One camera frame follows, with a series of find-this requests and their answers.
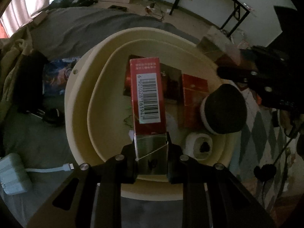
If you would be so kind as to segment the white rounded square box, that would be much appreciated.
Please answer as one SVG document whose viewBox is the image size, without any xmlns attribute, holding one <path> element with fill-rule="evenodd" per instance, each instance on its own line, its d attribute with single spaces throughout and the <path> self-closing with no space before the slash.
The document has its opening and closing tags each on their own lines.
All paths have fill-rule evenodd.
<svg viewBox="0 0 304 228">
<path fill-rule="evenodd" d="M 202 162 L 208 159 L 212 153 L 212 138 L 203 133 L 190 133 L 185 139 L 183 154 Z"/>
</svg>

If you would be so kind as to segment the black flat tray on floor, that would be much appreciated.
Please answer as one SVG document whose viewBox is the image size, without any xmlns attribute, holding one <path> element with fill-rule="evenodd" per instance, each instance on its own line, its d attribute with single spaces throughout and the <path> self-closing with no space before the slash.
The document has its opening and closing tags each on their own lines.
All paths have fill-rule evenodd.
<svg viewBox="0 0 304 228">
<path fill-rule="evenodd" d="M 118 5 L 111 5 L 110 7 L 108 7 L 108 9 L 113 9 L 113 10 L 122 11 L 122 12 L 127 12 L 128 11 L 127 7 L 118 6 Z"/>
</svg>

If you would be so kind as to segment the white power adapter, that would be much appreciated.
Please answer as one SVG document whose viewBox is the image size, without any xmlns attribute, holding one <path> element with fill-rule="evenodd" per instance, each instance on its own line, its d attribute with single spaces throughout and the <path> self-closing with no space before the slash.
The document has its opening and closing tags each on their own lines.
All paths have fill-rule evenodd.
<svg viewBox="0 0 304 228">
<path fill-rule="evenodd" d="M 8 196 L 23 194 L 32 188 L 29 172 L 34 173 L 53 173 L 60 171 L 73 171 L 73 163 L 66 163 L 60 167 L 36 169 L 25 168 L 21 157 L 16 153 L 1 158 L 1 187 Z"/>
</svg>

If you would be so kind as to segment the pink curtain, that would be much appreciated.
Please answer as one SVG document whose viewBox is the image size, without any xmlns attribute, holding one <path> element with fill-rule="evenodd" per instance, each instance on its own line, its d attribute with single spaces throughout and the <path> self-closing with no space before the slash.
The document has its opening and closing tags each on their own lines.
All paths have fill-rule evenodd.
<svg viewBox="0 0 304 228">
<path fill-rule="evenodd" d="M 48 5 L 49 0 L 12 0 L 1 16 L 1 25 L 7 36 L 12 36 Z"/>
</svg>

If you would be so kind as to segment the crumpled clothes pile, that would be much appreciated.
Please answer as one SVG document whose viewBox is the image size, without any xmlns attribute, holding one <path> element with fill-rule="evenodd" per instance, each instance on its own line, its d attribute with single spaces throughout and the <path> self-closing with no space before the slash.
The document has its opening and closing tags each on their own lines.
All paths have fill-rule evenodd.
<svg viewBox="0 0 304 228">
<path fill-rule="evenodd" d="M 34 49 L 28 26 L 1 40 L 1 122 L 11 107 L 22 112 L 39 107 L 48 63 L 46 56 Z"/>
</svg>

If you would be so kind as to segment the grey mattress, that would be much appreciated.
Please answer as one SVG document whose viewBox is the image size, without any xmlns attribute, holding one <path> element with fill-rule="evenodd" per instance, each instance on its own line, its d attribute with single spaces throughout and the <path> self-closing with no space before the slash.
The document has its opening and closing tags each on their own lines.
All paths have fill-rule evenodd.
<svg viewBox="0 0 304 228">
<path fill-rule="evenodd" d="M 81 57 L 108 36 L 133 27 L 158 28 L 193 43 L 199 41 L 172 24 L 151 17 L 95 7 L 54 10 L 30 33 L 33 47 L 53 61 Z M 74 162 L 65 127 L 48 125 L 15 107 L 10 108 L 1 125 L 1 154 L 9 153 L 17 153 L 30 168 L 53 168 Z M 33 188 L 29 192 L 15 196 L 2 192 L 1 227 L 25 227 L 68 176 L 68 172 L 32 173 Z M 181 201 L 123 198 L 122 208 L 123 227 L 181 227 Z"/>
</svg>

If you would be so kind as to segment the small red box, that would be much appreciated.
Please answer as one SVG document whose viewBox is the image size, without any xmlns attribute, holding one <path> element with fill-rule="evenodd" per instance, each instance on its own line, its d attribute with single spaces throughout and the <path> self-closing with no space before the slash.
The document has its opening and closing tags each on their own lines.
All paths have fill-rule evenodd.
<svg viewBox="0 0 304 228">
<path fill-rule="evenodd" d="M 165 104 L 157 57 L 134 58 L 130 64 L 135 158 L 140 175 L 165 175 L 168 140 Z"/>
</svg>

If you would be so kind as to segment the red box with white text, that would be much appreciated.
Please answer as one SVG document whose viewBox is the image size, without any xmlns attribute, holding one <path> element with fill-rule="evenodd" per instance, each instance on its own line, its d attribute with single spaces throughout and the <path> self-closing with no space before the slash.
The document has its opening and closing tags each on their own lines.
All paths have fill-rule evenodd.
<svg viewBox="0 0 304 228">
<path fill-rule="evenodd" d="M 167 103 L 176 104 L 181 100 L 181 70 L 168 66 L 166 64 L 160 63 L 161 81 L 163 96 Z M 130 77 L 130 66 L 127 63 L 125 82 L 124 82 L 124 96 L 131 96 L 131 77 Z"/>
</svg>

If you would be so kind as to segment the cream plastic tray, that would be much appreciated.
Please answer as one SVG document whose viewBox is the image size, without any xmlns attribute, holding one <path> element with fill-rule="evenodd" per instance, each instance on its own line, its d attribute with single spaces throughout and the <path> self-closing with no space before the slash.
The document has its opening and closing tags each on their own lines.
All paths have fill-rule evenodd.
<svg viewBox="0 0 304 228">
<path fill-rule="evenodd" d="M 131 143 L 132 105 L 123 95 L 130 55 L 158 57 L 165 65 L 206 79 L 210 92 L 224 83 L 215 63 L 180 36 L 149 27 L 114 33 L 78 61 L 66 86 L 66 134 L 79 164 L 102 164 Z"/>
</svg>

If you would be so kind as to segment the black folding table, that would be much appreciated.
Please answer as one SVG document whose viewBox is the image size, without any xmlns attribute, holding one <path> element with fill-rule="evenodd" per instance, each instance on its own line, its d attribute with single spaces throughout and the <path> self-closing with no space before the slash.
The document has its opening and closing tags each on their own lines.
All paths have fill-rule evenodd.
<svg viewBox="0 0 304 228">
<path fill-rule="evenodd" d="M 202 17 L 229 38 L 250 14 L 248 7 L 239 0 L 175 0 L 169 15 L 178 9 Z"/>
</svg>

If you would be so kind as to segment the black open suitcase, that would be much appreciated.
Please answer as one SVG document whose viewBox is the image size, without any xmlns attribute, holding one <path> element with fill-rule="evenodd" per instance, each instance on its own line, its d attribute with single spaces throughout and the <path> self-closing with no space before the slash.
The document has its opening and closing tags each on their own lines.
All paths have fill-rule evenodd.
<svg viewBox="0 0 304 228">
<path fill-rule="evenodd" d="M 53 0 L 47 9 L 52 10 L 70 7 L 89 7 L 97 2 L 98 0 Z"/>
</svg>

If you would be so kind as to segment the blue printed bag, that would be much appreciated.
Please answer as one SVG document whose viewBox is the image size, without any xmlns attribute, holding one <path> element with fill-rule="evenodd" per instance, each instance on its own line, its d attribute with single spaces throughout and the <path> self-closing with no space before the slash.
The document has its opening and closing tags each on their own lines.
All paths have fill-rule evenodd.
<svg viewBox="0 0 304 228">
<path fill-rule="evenodd" d="M 80 57 L 63 58 L 48 63 L 43 77 L 43 94 L 59 96 L 65 94 L 69 76 Z"/>
</svg>

